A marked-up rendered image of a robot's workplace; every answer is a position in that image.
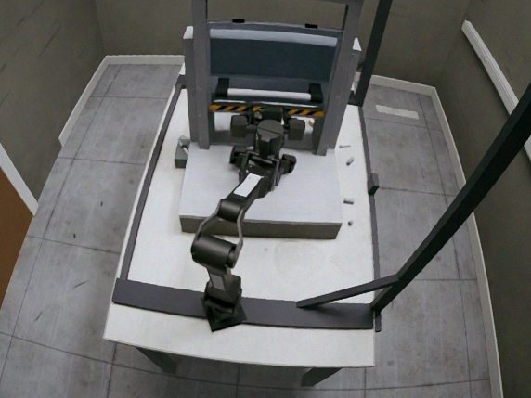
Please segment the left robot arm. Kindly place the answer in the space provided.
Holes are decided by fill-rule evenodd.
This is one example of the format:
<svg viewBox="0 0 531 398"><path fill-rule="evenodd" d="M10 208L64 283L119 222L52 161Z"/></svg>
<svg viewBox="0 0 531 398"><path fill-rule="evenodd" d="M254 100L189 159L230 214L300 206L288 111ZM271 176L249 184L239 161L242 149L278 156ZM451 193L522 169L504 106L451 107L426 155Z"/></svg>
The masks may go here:
<svg viewBox="0 0 531 398"><path fill-rule="evenodd" d="M229 269L234 269L243 247L241 225L246 212L256 199L264 198L274 187L280 164L281 122L281 108L264 107L254 112L253 123L257 124L255 152L247 151L240 166L240 183L225 199L220 199L214 213L200 223L190 247L192 260L208 272L210 279L206 282L202 303L210 306L215 322L239 315L237 309L243 291L241 277ZM248 164L249 160L255 166ZM219 219L238 225L238 245L204 233Z"/></svg>

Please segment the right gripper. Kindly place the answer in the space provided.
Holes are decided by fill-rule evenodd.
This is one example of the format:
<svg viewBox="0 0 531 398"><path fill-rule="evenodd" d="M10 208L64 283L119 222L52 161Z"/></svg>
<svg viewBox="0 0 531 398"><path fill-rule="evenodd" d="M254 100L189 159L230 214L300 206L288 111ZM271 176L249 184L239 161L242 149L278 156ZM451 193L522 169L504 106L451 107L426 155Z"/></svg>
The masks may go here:
<svg viewBox="0 0 531 398"><path fill-rule="evenodd" d="M255 152L255 139L253 141L253 152ZM234 146L232 148L232 153L231 153L229 163L234 164L236 167L240 169L242 159L243 157L246 157L246 154L247 154L247 148ZM297 160L295 156L288 155L288 154L282 155L280 159L279 168L278 168L277 178L276 178L276 186L278 186L279 180L282 176L281 173L283 174L292 173L296 162Z"/></svg>

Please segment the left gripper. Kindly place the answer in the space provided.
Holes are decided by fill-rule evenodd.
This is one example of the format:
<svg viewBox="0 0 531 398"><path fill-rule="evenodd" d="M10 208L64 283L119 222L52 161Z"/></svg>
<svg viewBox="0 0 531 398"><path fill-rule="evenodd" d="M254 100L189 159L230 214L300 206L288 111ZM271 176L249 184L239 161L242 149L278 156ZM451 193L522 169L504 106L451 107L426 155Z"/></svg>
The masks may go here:
<svg viewBox="0 0 531 398"><path fill-rule="evenodd" d="M285 107L283 111L283 134L288 134L288 140L302 141L304 139L305 120L293 118L290 116ZM233 115L230 120L230 135L232 137L244 137L246 134L256 134L257 126L251 123L253 114L253 105L249 107L245 114ZM249 116L247 116L249 115ZM288 118L287 118L288 117ZM290 121L291 120L291 121ZM252 133L256 132L256 133Z"/></svg>

